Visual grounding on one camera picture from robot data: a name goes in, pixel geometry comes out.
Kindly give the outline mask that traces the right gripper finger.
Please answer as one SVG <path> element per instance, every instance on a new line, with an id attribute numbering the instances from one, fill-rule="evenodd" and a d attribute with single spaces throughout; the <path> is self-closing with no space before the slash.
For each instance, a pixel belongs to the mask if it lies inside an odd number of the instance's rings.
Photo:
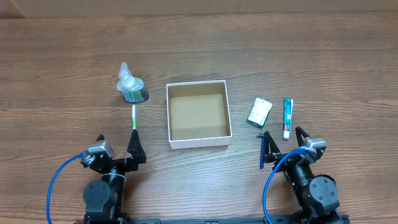
<path id="1" fill-rule="evenodd" d="M 266 131 L 264 133 L 264 155 L 268 156 L 271 154 L 278 154 L 280 153 L 279 148 L 277 147 L 277 144 L 273 140 L 271 134 Z"/>
<path id="2" fill-rule="evenodd" d="M 295 128 L 296 138 L 299 146 L 304 145 L 304 139 L 309 137 L 310 135 L 307 134 L 300 126 Z"/>

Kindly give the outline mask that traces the blue disposable razor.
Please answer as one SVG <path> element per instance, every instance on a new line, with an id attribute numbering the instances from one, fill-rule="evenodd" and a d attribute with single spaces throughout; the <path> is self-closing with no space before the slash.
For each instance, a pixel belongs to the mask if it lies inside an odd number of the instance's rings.
<path id="1" fill-rule="evenodd" d="M 261 153 L 260 153 L 260 163 L 259 163 L 259 168 L 263 170 L 264 168 L 264 150 L 265 150 L 265 136 L 264 133 L 259 133 L 257 135 L 259 138 L 261 138 Z"/>

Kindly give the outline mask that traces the green toothpaste tube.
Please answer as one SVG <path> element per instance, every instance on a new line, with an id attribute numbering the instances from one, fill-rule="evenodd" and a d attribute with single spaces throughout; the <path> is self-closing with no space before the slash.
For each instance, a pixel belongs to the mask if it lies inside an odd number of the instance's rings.
<path id="1" fill-rule="evenodd" d="M 292 125 L 292 112 L 294 101 L 290 98 L 284 98 L 284 121 L 283 121 L 283 140 L 288 140 Z"/>

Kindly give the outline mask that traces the green white soap packet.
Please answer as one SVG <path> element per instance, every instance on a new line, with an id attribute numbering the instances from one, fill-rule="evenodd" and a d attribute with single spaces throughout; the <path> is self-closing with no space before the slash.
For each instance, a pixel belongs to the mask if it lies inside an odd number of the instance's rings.
<path id="1" fill-rule="evenodd" d="M 271 109 L 271 102 L 256 98 L 246 121 L 258 128 L 263 128 Z"/>

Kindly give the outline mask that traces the clear soap pump bottle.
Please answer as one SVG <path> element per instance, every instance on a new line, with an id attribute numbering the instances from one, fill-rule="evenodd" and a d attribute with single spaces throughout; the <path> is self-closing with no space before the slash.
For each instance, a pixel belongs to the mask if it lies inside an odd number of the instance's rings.
<path id="1" fill-rule="evenodd" d="M 128 103 L 143 103 L 149 99 L 149 94 L 143 80 L 134 77 L 126 62 L 121 63 L 118 73 L 117 89 Z"/>

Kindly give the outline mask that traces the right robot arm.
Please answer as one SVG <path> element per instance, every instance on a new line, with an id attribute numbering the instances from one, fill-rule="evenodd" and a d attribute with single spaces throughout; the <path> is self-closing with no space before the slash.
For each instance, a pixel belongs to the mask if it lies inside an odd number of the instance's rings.
<path id="1" fill-rule="evenodd" d="M 276 173 L 282 172 L 292 186 L 300 210 L 288 216 L 288 223 L 349 224 L 347 215 L 338 212 L 338 189 L 336 181 L 329 175 L 314 175 L 310 164 L 319 160 L 326 149 L 326 141 L 310 136 L 301 127 L 295 128 L 298 148 L 281 153 L 271 134 L 261 135 L 260 168 L 273 163 L 262 195 L 262 207 L 266 223 L 275 223 L 267 211 L 267 193 Z"/>

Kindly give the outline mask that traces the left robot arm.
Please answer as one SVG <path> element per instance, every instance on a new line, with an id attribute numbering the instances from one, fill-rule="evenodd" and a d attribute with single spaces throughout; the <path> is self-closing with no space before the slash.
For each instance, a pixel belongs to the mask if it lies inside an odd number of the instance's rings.
<path id="1" fill-rule="evenodd" d="M 101 134 L 83 152 L 81 164 L 101 174 L 99 180 L 87 184 L 83 191 L 86 204 L 84 223 L 131 223 L 131 217 L 123 212 L 126 173 L 137 171 L 139 164 L 146 162 L 146 154 L 133 130 L 127 152 L 130 157 L 113 159 L 113 148 Z"/>

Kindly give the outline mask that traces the green white toothbrush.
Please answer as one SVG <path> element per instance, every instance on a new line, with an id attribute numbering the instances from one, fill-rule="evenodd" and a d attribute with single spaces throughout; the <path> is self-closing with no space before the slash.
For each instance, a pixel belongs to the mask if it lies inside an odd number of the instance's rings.
<path id="1" fill-rule="evenodd" d="M 131 116 L 132 116 L 132 128 L 136 129 L 136 106 L 135 105 L 132 105 Z"/>

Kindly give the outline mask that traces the white cardboard box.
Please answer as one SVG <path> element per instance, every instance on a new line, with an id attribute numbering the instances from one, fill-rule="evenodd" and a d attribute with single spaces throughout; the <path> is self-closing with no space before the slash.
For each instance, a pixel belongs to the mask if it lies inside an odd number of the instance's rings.
<path id="1" fill-rule="evenodd" d="M 172 149 L 227 146 L 232 138 L 224 80 L 166 85 L 168 139 Z"/>

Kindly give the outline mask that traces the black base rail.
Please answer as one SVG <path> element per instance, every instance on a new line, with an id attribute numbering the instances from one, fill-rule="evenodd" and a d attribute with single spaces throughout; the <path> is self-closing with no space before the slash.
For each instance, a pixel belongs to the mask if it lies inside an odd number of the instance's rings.
<path id="1" fill-rule="evenodd" d="M 288 224 L 293 223 L 290 221 L 292 215 L 271 215 L 272 223 L 275 224 Z M 348 216 L 342 216 L 342 222 L 349 224 L 350 220 Z M 76 224 L 83 223 L 131 223 L 131 224 L 266 224 L 269 223 L 264 218 L 220 218 L 220 219 L 183 219 L 183 220 L 160 220 L 158 218 L 148 219 L 127 219 L 127 221 L 88 221 L 86 217 Z"/>

